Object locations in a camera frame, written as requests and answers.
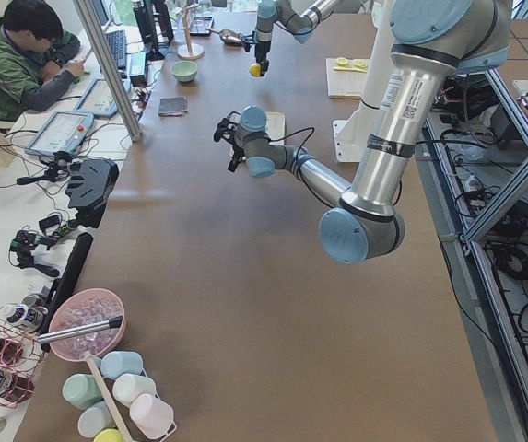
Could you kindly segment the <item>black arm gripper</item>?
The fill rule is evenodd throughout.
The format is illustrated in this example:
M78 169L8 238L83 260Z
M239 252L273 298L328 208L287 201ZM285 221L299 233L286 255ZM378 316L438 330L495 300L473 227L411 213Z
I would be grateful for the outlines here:
M268 37L261 37L258 32L252 32L249 35L241 34L240 38L245 52L254 48L255 62L260 65L260 76L265 76L269 67L267 54L271 49L271 40Z

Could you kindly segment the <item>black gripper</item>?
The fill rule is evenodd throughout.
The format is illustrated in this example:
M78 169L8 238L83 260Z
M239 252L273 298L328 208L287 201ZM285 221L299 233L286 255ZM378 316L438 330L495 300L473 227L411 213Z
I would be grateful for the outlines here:
M224 140L231 145L232 154L228 164L228 171L230 172L235 172L238 165L241 163L241 159L243 159L243 149L239 147L235 140L238 123L232 120L234 115L239 115L239 113L231 111L226 117L223 117L217 123L217 128L213 135L213 139L216 143Z

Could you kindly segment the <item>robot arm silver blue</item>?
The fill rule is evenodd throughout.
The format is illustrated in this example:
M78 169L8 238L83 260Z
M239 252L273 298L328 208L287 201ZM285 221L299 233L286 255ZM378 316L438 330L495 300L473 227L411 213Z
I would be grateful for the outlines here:
M278 144L265 130L265 112L255 106L241 111L236 122L221 120L214 138L231 145L230 169L244 163L255 178L287 170L325 202L319 235L335 261L388 254L405 235L393 197L434 99L447 77L506 61L510 22L508 1L396 1L383 8L381 28L393 36L393 69L353 180L301 146Z
M241 44L246 52L254 48L255 62L249 72L253 77L264 77L269 67L267 55L271 50L274 25L278 25L304 43L315 28L327 19L339 1L315 1L304 12L298 14L290 1L260 1L256 22L251 34L241 34Z

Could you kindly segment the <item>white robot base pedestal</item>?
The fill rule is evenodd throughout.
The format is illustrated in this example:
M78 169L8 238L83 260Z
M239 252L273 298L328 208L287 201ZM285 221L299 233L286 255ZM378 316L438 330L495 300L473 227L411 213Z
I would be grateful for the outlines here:
M334 121L334 150L338 162L358 163L361 160L362 148L367 145L370 130L378 117L393 69L390 51L394 36L389 19L395 2L386 0L381 3L378 30L358 109L348 120Z

